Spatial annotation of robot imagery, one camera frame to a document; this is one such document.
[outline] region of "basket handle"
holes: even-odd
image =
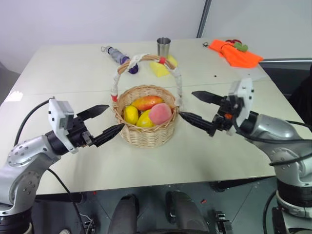
[[[160,57],[157,55],[136,55],[131,58],[131,60],[127,60],[121,66],[118,67],[117,73],[114,76],[114,83],[111,88],[111,96],[114,103],[117,102],[118,97],[118,82],[120,79],[120,75],[135,66],[140,61],[155,61],[159,62],[168,69],[168,71],[175,77],[176,87],[177,87],[177,94],[178,97],[175,99],[175,105],[181,106],[182,105],[182,77],[179,69],[175,67],[171,62],[169,62],[166,58]]]

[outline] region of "yellow sponge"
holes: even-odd
[[[177,61],[171,55],[168,55],[167,60],[171,62],[174,66],[177,66]],[[157,77],[163,77],[169,74],[167,68],[163,64],[160,64],[158,62],[151,62],[150,66]]]

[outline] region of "toy fruit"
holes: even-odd
[[[154,126],[153,122],[148,116],[150,112],[151,110],[147,110],[143,114],[141,114],[140,118],[138,118],[138,121],[136,123],[138,127],[150,128]]]
[[[127,123],[135,125],[138,120],[138,111],[134,106],[126,106],[123,112],[123,118]]]
[[[132,105],[139,111],[146,111],[151,109],[156,104],[162,103],[163,100],[159,96],[145,96],[135,100]]]
[[[172,112],[166,103],[160,103],[152,107],[149,117],[154,124],[162,124],[171,118]]]

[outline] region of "black cable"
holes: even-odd
[[[18,130],[18,133],[16,134],[16,137],[15,137],[15,141],[14,141],[14,146],[16,146],[18,143],[19,143],[19,139],[20,139],[20,134],[21,134],[21,131],[23,130],[24,126],[25,126],[25,123],[28,121],[29,117],[37,110],[39,109],[41,106],[44,106],[45,104],[49,103],[49,99],[40,103],[38,106],[36,106],[34,109],[32,109],[28,115],[26,115],[26,117],[24,118],[23,122],[20,124],[20,127],[19,127],[19,130]]]
[[[288,122],[288,123],[291,123],[291,124],[301,125],[301,126],[307,127],[307,128],[309,128],[310,130],[312,130],[312,126],[309,125],[309,124],[306,124],[306,123],[300,123],[300,122],[290,121],[290,120],[287,120],[287,122]]]
[[[59,177],[54,171],[52,171],[50,168],[48,169],[48,171],[49,171],[50,173],[52,173],[52,174],[55,176],[55,178],[59,181],[59,183],[60,183],[60,184],[63,186],[63,188],[67,191],[68,197],[69,197],[70,201],[72,202],[72,204],[73,204],[73,206],[74,206],[74,208],[75,208],[76,214],[77,214],[77,216],[78,216],[78,218],[79,218],[81,228],[82,228],[83,232],[86,234],[86,231],[85,231],[85,229],[84,229],[81,216],[80,216],[80,214],[79,214],[79,210],[78,210],[77,204],[74,202],[71,192],[68,190],[68,188],[66,187],[66,185],[63,183],[63,181],[60,179],[60,177]]]
[[[286,164],[290,164],[290,163],[294,163],[294,162],[300,162],[300,161],[305,160],[305,159],[310,158],[310,157],[312,157],[312,153],[309,153],[307,155],[304,155],[302,157],[298,157],[295,159],[287,160],[287,161],[271,162],[269,165],[270,166],[281,166],[281,165],[286,165]]]
[[[273,197],[275,196],[276,191],[274,191],[268,198],[267,202],[265,203],[264,206],[264,210],[262,213],[262,227],[263,227],[263,233],[264,234],[268,234],[268,230],[267,230],[267,212],[268,212],[268,207],[269,204],[271,203]]]
[[[28,115],[26,115],[26,117],[24,118],[23,122],[21,123],[21,125],[20,125],[20,127],[19,127],[18,133],[16,134],[15,141],[14,141],[14,146],[16,146],[16,145],[19,143],[21,132],[22,132],[22,130],[23,130],[23,128],[24,128],[26,122],[28,121],[29,117],[30,117],[37,109],[39,109],[41,106],[44,106],[45,104],[49,103],[49,100],[50,100],[50,98],[49,98],[48,100],[46,100],[46,101],[40,103],[38,106],[36,106],[34,109],[32,109],[32,110],[28,113]],[[75,211],[76,211],[76,213],[77,213],[77,216],[78,216],[78,219],[79,219],[79,221],[80,221],[80,224],[81,224],[81,228],[82,228],[82,230],[83,230],[83,233],[86,234],[85,229],[84,229],[84,226],[83,226],[83,222],[82,222],[82,219],[81,219],[81,216],[80,216],[80,214],[79,214],[79,210],[78,210],[77,204],[73,201],[72,194],[70,193],[70,191],[68,190],[68,188],[65,186],[65,184],[63,183],[63,181],[60,179],[60,177],[59,177],[54,171],[52,171],[51,169],[48,169],[48,171],[49,171],[50,173],[52,173],[52,174],[55,176],[55,178],[59,181],[59,183],[62,185],[62,187],[66,190],[66,192],[67,192],[67,194],[68,194],[68,196],[69,196],[69,199],[70,199],[70,201],[72,202],[72,204],[73,204],[73,206],[74,206],[74,208],[75,208]]]
[[[312,142],[311,139],[272,140],[272,139],[259,138],[259,137],[255,137],[255,136],[249,136],[240,130],[240,128],[236,122],[236,116],[233,116],[232,124],[233,124],[235,130],[237,131],[237,134],[245,137],[246,139],[252,140],[252,141],[259,141],[259,142],[270,143],[270,144],[298,143],[298,142],[305,142],[305,141]]]

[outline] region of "wicker basket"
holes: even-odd
[[[119,123],[124,123],[125,127],[121,130],[121,136],[130,144],[139,147],[139,148],[154,148],[159,145],[164,144],[167,142],[171,136],[173,135],[174,128],[175,128],[175,119],[176,114],[178,112],[178,106],[176,105],[176,98],[166,89],[154,85],[141,85],[133,87],[127,91],[125,91],[119,98],[117,98],[117,84],[120,78],[120,75],[126,71],[127,69],[131,68],[133,64],[138,61],[142,60],[151,60],[151,61],[161,61],[159,56],[155,55],[141,55],[135,59],[131,59],[131,61],[127,61],[122,64],[117,71],[117,74],[114,78],[114,86],[112,88],[112,98],[113,98],[113,107],[114,112],[116,114],[116,118]],[[181,103],[181,77],[179,72],[175,66],[173,66],[170,62],[164,61],[164,65],[170,70],[174,71],[172,74],[175,76],[178,86],[178,99]],[[171,118],[161,125],[156,125],[151,128],[142,128],[127,123],[122,118],[123,110],[126,106],[131,105],[133,101],[140,97],[148,96],[148,95],[156,95],[161,97],[165,103],[167,103],[171,109],[173,110],[173,114]]]

